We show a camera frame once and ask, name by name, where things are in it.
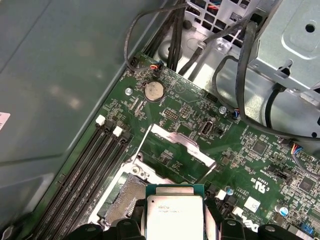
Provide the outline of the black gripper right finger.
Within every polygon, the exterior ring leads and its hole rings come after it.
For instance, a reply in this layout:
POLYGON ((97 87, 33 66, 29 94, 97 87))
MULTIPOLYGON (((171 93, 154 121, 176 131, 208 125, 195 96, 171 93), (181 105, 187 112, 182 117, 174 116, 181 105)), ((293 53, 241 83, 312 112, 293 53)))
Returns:
POLYGON ((254 232, 238 220, 224 219, 216 202, 210 198, 204 200, 204 232, 209 240, 293 239, 293 233, 274 224, 259 226, 257 232, 254 232))

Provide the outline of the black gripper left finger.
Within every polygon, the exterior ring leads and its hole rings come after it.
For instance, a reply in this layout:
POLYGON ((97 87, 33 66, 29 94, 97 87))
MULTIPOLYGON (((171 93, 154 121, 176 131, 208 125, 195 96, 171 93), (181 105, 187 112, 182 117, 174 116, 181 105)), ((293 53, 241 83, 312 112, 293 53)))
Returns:
POLYGON ((141 233, 145 199, 136 201, 131 218, 119 219, 108 230, 98 224, 81 225, 66 236, 67 240, 146 240, 141 233))

